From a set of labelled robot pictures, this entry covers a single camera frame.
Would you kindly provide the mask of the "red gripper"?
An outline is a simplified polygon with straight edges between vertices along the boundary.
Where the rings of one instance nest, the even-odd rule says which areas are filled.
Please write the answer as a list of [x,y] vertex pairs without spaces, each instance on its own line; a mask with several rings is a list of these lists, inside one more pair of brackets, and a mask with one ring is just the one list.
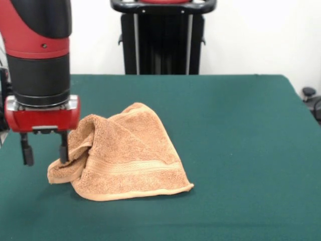
[[67,102],[51,108],[34,108],[18,103],[13,95],[5,100],[5,118],[9,127],[21,136],[24,165],[33,166],[34,156],[28,143],[31,132],[53,130],[60,131],[60,162],[68,162],[68,133],[61,132],[77,128],[80,119],[81,102],[77,95],[70,95]]

